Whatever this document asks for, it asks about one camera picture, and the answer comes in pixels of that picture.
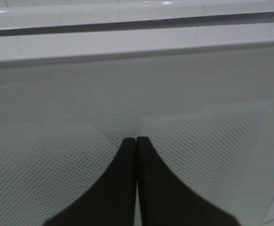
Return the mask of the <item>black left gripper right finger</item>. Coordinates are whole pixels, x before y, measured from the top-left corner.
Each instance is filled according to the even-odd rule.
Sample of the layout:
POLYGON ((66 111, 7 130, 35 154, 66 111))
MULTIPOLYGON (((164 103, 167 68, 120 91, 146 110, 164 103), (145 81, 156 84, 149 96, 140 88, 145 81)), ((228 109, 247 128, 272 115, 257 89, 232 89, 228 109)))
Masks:
POLYGON ((148 137, 137 138, 137 184, 144 226, 237 226, 238 220, 187 187, 148 137))

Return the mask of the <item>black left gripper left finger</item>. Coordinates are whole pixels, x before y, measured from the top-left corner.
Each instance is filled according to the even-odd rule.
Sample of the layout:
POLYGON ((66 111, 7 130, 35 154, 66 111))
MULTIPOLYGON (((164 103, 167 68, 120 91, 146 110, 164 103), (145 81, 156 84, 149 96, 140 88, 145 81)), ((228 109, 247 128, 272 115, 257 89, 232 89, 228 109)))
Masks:
POLYGON ((46 226, 132 226, 136 203, 136 140, 122 141, 96 183, 46 226))

